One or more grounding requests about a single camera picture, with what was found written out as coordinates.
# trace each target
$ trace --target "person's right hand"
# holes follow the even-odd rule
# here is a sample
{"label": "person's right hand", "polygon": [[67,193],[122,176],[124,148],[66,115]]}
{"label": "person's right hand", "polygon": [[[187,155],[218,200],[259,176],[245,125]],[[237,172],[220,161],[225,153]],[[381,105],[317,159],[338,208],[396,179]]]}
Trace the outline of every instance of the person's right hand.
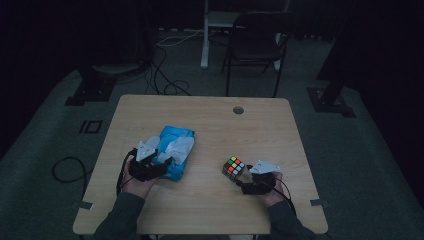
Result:
{"label": "person's right hand", "polygon": [[[275,189],[284,193],[283,187],[281,186],[283,174],[280,173],[280,172],[272,172],[272,175],[274,175],[274,177],[276,178],[276,182],[277,182],[275,184]],[[278,202],[284,201],[284,197],[281,196],[279,193],[277,193],[274,190],[271,190],[271,192],[264,194],[264,195],[258,195],[258,198],[261,199],[262,202],[267,207],[271,207],[272,205],[274,205]]]}

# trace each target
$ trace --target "dark background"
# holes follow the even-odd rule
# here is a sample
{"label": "dark background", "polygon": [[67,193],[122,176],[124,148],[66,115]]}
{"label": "dark background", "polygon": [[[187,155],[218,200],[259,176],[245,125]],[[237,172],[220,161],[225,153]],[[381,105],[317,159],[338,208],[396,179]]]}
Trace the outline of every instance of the dark background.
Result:
{"label": "dark background", "polygon": [[[240,2],[254,4],[235,0],[234,10],[246,6]],[[211,1],[211,8],[227,3]],[[150,42],[131,36],[146,37],[146,29],[158,27],[200,29],[203,9],[199,0],[1,1],[0,157],[55,85],[76,68],[82,55],[73,49],[81,49],[93,65],[143,61]],[[423,205],[423,3],[297,0],[289,10],[302,15],[305,37],[336,39],[318,79],[342,81],[360,92]],[[134,52],[136,46],[144,50]]]}

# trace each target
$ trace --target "rubik's cube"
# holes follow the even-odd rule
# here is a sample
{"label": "rubik's cube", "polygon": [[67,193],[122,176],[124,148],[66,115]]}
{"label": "rubik's cube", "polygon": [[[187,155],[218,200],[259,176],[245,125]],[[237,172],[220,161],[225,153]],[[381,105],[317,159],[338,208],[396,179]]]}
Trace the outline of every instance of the rubik's cube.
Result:
{"label": "rubik's cube", "polygon": [[235,182],[236,179],[243,173],[244,166],[244,163],[240,161],[240,159],[233,156],[224,164],[222,173],[231,181]]}

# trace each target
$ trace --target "hand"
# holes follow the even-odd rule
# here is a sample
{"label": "hand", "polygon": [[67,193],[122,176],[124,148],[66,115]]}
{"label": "hand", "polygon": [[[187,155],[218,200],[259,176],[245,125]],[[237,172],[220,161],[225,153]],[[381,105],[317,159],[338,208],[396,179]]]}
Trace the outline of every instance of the hand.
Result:
{"label": "hand", "polygon": [[[274,177],[277,180],[277,184],[275,184],[275,189],[284,193],[283,187],[281,186],[281,182],[280,182],[280,181],[282,181],[283,174],[280,173],[280,172],[272,172],[272,175],[274,175]],[[277,193],[274,190],[271,190],[271,192],[264,194],[264,195],[258,195],[258,198],[261,199],[262,202],[267,207],[271,207],[272,205],[274,205],[278,202],[284,201],[284,197],[281,196],[279,193]]]}
{"label": "hand", "polygon": [[145,182],[141,182],[133,178],[129,174],[128,170],[130,167],[130,161],[131,160],[128,160],[124,167],[124,176],[121,182],[121,184],[124,184],[122,186],[122,192],[132,193],[146,200],[147,195],[149,194],[150,190],[152,190],[153,185],[155,185],[157,178]]}

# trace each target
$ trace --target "hole in table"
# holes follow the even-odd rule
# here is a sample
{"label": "hole in table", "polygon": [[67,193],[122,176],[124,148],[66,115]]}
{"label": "hole in table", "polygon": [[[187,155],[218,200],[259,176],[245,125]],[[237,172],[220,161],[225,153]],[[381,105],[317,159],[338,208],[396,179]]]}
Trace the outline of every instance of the hole in table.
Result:
{"label": "hole in table", "polygon": [[233,112],[237,115],[240,115],[244,113],[244,109],[242,107],[237,106],[233,108]]}

